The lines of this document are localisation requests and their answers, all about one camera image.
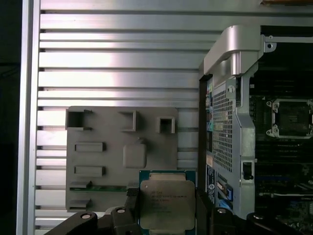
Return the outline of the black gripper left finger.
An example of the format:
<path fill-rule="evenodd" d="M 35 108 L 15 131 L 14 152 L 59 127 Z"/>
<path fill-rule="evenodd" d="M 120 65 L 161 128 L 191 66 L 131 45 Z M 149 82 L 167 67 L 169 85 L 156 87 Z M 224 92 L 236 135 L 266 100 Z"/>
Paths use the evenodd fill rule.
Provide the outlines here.
<path fill-rule="evenodd" d="M 50 230 L 50 235 L 138 235 L 139 188 L 127 191 L 122 207 L 98 218 L 89 211 L 77 212 Z"/>

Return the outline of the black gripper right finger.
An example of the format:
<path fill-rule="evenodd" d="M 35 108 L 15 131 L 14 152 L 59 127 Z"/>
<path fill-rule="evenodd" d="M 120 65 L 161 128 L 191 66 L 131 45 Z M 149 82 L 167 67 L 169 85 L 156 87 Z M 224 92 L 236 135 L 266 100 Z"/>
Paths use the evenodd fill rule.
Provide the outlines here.
<path fill-rule="evenodd" d="M 246 219 L 230 210 L 215 207 L 202 189 L 196 189 L 198 235 L 300 235 L 301 232 L 277 219 L 249 213 Z"/>

